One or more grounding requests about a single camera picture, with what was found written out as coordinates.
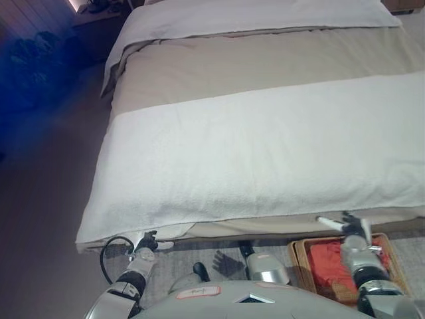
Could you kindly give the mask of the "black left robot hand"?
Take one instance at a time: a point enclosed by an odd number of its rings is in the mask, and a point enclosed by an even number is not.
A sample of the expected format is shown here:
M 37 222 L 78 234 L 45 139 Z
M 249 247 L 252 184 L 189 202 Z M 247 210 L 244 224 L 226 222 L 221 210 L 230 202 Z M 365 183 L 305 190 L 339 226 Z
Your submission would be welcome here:
M 149 249 L 152 252 L 155 251 L 166 251 L 174 247 L 172 241 L 158 241 L 156 239 L 157 231 L 148 231 L 144 233 L 143 237 L 137 242 L 133 252 L 138 253 L 142 249 Z

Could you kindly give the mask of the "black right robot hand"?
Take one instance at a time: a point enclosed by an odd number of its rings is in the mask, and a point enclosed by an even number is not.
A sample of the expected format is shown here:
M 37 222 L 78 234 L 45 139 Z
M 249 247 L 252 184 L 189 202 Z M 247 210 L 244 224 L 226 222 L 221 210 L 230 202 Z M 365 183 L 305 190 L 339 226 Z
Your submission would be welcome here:
M 366 219 L 359 218 L 356 215 L 349 213 L 348 211 L 343 211 L 341 213 L 341 218 L 342 221 L 336 221 L 326 217 L 318 216 L 316 221 L 333 230 L 339 231 L 345 236 L 360 236 L 364 238 L 368 244 L 371 244 L 371 226 Z

